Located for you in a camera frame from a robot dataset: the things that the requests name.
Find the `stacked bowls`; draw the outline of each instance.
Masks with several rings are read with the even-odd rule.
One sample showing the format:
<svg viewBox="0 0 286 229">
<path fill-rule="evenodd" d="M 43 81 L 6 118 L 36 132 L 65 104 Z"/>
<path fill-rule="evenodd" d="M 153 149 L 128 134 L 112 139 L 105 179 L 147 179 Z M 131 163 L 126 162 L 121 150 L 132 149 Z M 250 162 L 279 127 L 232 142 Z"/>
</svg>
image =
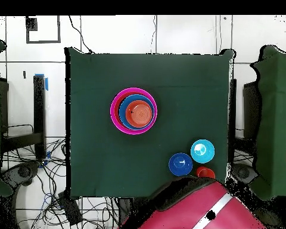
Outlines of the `stacked bowls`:
<svg viewBox="0 0 286 229">
<path fill-rule="evenodd" d="M 143 134 L 156 121 L 157 105 L 147 91 L 127 88 L 113 99 L 110 116 L 116 128 L 125 134 Z"/>
</svg>

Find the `light blue bowl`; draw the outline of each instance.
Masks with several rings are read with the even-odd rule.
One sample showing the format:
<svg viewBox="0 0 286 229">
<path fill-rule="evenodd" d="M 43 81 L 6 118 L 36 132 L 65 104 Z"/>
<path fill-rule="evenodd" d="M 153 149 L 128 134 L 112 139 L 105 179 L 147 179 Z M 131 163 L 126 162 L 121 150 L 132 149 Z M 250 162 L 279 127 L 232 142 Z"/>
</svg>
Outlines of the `light blue bowl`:
<svg viewBox="0 0 286 229">
<path fill-rule="evenodd" d="M 142 100 L 146 103 L 148 103 L 148 105 L 151 107 L 151 111 L 153 113 L 152 117 L 151 117 L 151 120 L 150 122 L 144 126 L 144 127 L 141 127 L 141 128 L 137 128 L 137 127 L 134 127 L 132 126 L 130 123 L 128 123 L 127 119 L 126 119 L 126 108 L 127 106 L 133 102 L 133 101 L 136 101 L 136 100 Z M 153 117 L 154 117 L 154 106 L 152 104 L 152 102 L 146 97 L 146 96 L 143 96 L 143 95 L 139 95 L 139 94 L 135 94 L 135 95 L 129 95 L 128 97 L 126 97 L 122 102 L 121 102 L 121 105 L 120 105 L 120 108 L 119 108 L 119 117 L 120 117 L 120 120 L 122 122 L 122 124 L 131 129 L 131 130 L 141 130 L 141 129 L 144 129 L 146 127 L 148 127 L 148 125 L 151 123 L 151 121 L 153 121 Z"/>
<path fill-rule="evenodd" d="M 214 145 L 208 140 L 195 141 L 191 147 L 191 156 L 195 162 L 207 163 L 215 155 Z"/>
</svg>

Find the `table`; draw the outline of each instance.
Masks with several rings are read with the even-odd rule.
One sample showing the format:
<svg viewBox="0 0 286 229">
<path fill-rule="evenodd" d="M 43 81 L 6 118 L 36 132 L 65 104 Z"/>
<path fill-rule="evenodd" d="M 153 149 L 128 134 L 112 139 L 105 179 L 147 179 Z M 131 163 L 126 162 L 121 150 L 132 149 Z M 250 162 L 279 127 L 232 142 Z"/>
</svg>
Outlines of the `table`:
<svg viewBox="0 0 286 229">
<path fill-rule="evenodd" d="M 198 139 L 213 143 L 215 156 L 205 166 L 223 182 L 233 50 L 160 55 L 82 54 L 66 48 L 65 53 L 72 196 L 150 196 L 175 178 L 170 157 L 190 154 Z M 114 96 L 128 87 L 148 91 L 157 103 L 157 120 L 141 135 L 120 132 L 110 118 Z M 194 162 L 192 175 L 199 166 Z"/>
</svg>

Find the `red cup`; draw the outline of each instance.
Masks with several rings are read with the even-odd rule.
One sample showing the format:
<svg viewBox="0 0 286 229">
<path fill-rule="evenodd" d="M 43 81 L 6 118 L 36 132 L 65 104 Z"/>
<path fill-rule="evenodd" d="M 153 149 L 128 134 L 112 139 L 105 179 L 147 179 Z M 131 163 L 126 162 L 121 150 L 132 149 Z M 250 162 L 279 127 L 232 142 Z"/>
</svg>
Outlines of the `red cup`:
<svg viewBox="0 0 286 229">
<path fill-rule="evenodd" d="M 196 175 L 198 177 L 209 177 L 209 178 L 214 178 L 215 179 L 215 173 L 214 171 L 212 171 L 211 169 L 207 168 L 207 167 L 199 167 L 196 170 Z"/>
</svg>

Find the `red bowl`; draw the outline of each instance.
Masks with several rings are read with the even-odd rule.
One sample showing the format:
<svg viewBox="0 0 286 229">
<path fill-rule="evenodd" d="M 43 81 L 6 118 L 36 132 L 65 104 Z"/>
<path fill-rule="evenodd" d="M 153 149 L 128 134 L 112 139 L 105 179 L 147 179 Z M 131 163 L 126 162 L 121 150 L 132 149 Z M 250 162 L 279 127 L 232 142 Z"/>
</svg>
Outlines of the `red bowl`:
<svg viewBox="0 0 286 229">
<path fill-rule="evenodd" d="M 153 111 L 148 103 L 142 100 L 131 102 L 126 108 L 126 120 L 133 127 L 147 126 L 153 117 Z"/>
<path fill-rule="evenodd" d="M 214 171 L 212 171 L 211 169 L 207 168 L 207 167 L 199 167 L 196 170 L 196 175 L 198 177 L 209 177 L 209 178 L 214 178 L 215 179 L 215 173 Z"/>
<path fill-rule="evenodd" d="M 121 95 L 114 105 L 114 116 L 115 116 L 116 120 L 118 121 L 118 123 L 121 124 L 121 126 L 124 126 L 124 125 L 123 125 L 122 121 L 120 120 L 120 116 L 119 116 L 120 104 L 126 97 L 128 97 L 129 95 L 135 95 L 135 94 L 139 94 L 139 93 L 135 92 L 135 91 L 131 91 L 131 92 L 127 92 L 127 93 Z"/>
</svg>

